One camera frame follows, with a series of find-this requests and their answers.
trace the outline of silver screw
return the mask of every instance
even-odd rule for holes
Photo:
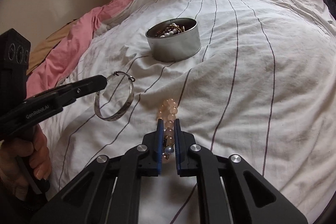
[[[201,150],[201,146],[198,145],[198,144],[193,144],[193,145],[190,146],[190,149],[194,152],[198,152],[198,151]]]
[[[100,155],[100,156],[98,156],[98,158],[97,158],[97,161],[100,163],[100,164],[103,164],[103,163],[105,163],[106,161],[107,161],[107,156],[105,156],[105,155]]]
[[[145,152],[147,150],[147,146],[145,144],[140,144],[136,148],[139,152]]]
[[[239,155],[232,155],[231,156],[231,160],[234,162],[234,163],[239,163],[241,162],[242,158],[239,156]]]

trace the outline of silver tin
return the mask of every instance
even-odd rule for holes
[[[170,24],[184,26],[186,31],[170,37],[155,37]],[[161,62],[181,61],[192,57],[201,48],[201,40],[196,20],[191,18],[175,18],[161,22],[146,32],[148,44],[153,57]]]

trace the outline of jewelry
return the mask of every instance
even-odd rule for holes
[[[184,32],[184,26],[180,27],[175,23],[170,24],[169,26],[165,27],[163,30],[157,32],[155,37],[169,37],[174,34],[179,34]]]
[[[177,114],[177,103],[174,99],[164,100],[163,105],[159,108],[157,119],[164,121],[165,135],[163,138],[162,155],[167,160],[169,155],[174,153],[174,121]]]
[[[118,112],[110,117],[102,117],[101,113],[100,113],[100,104],[99,104],[99,98],[100,98],[100,92],[96,92],[96,96],[94,98],[94,112],[96,113],[96,115],[104,120],[104,121],[116,121],[119,118],[121,118],[125,112],[128,110],[128,108],[130,107],[130,105],[133,102],[134,99],[134,86],[133,86],[133,82],[135,81],[135,78],[133,76],[128,75],[125,72],[122,71],[115,71],[112,75],[110,75],[109,77],[107,77],[107,81],[110,80],[113,76],[119,76],[119,74],[123,74],[124,77],[126,76],[130,82],[131,88],[129,91],[129,95],[128,98],[125,102],[125,104],[121,107],[121,109],[118,110]]]

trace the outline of silver bracelet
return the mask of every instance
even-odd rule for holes
[[[135,81],[135,78],[133,76],[128,75],[125,72],[122,71],[115,71],[112,75],[110,75],[109,77],[107,77],[107,81],[110,80],[113,76],[119,76],[119,74],[123,74],[124,77],[126,76],[130,82],[131,85],[131,89],[129,91],[129,95],[128,98],[125,102],[125,104],[121,107],[121,109],[118,110],[118,112],[110,117],[106,117],[104,118],[101,113],[100,113],[100,105],[99,105],[99,98],[100,98],[100,92],[96,92],[96,96],[94,98],[94,112],[96,113],[96,115],[104,120],[104,121],[116,121],[119,118],[121,118],[125,112],[128,110],[128,108],[131,106],[133,99],[134,99],[134,86],[133,86],[133,82]]]

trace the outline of bed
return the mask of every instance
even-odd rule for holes
[[[197,20],[202,48],[184,61],[157,62],[144,34],[176,17]],[[115,122],[95,116],[91,95],[41,123],[53,163],[48,198],[98,155],[137,145],[155,128],[162,101],[174,98],[197,143],[242,155],[318,223],[336,191],[336,20],[323,0],[132,0],[99,23],[57,77],[48,73],[61,62],[38,66],[27,92],[121,70],[136,78],[135,99]],[[57,47],[50,54],[62,56]],[[121,106],[125,90],[126,81],[108,84],[103,115]],[[174,170],[171,158],[161,177],[143,180],[139,223],[198,223],[196,180]]]

